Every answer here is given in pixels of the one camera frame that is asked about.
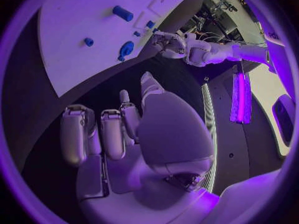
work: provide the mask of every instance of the blue knob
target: blue knob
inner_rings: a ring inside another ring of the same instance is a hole
[[[120,6],[115,6],[113,8],[113,13],[126,21],[131,21],[133,19],[133,13],[123,9]]]
[[[139,32],[137,32],[137,31],[134,32],[134,35],[135,36],[141,36],[141,34]]]
[[[87,46],[92,46],[93,45],[93,39],[91,39],[91,38],[85,38],[84,39],[84,42],[85,42],[85,44],[87,45]]]
[[[134,43],[132,41],[127,41],[120,49],[120,55],[118,57],[119,61],[125,61],[125,56],[131,54],[134,49]]]
[[[147,22],[147,27],[148,28],[152,28],[154,26],[154,22],[153,21],[148,21]]]

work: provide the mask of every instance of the curved white surface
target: curved white surface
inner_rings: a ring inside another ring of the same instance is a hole
[[[39,45],[48,77],[60,97],[97,73],[112,67],[127,41],[137,57],[154,27],[183,0],[47,0],[39,15]],[[112,13],[119,5],[134,14],[126,22]],[[148,21],[155,22],[152,29]],[[94,40],[88,47],[84,38]]]

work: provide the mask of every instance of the white robotic arm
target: white robotic arm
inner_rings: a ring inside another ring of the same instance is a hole
[[[177,34],[156,31],[152,44],[166,58],[184,58],[189,65],[204,67],[217,64],[225,59],[230,61],[250,60],[272,67],[267,48],[257,45],[241,45],[230,42],[225,45],[196,40],[194,33],[185,33],[184,37]]]

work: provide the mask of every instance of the purple light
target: purple light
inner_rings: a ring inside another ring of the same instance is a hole
[[[238,121],[242,122],[244,120],[244,114],[245,114],[245,78],[244,78],[244,74],[240,73],[238,75],[238,80],[239,80]]]

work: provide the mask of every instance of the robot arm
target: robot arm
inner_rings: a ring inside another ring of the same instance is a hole
[[[161,50],[166,58],[184,58],[189,65],[204,67],[217,64],[225,59],[230,61],[249,60],[272,67],[267,48],[256,45],[241,45],[230,42],[225,45],[196,40],[194,33],[185,33],[184,38],[177,34],[156,31],[152,44]]]

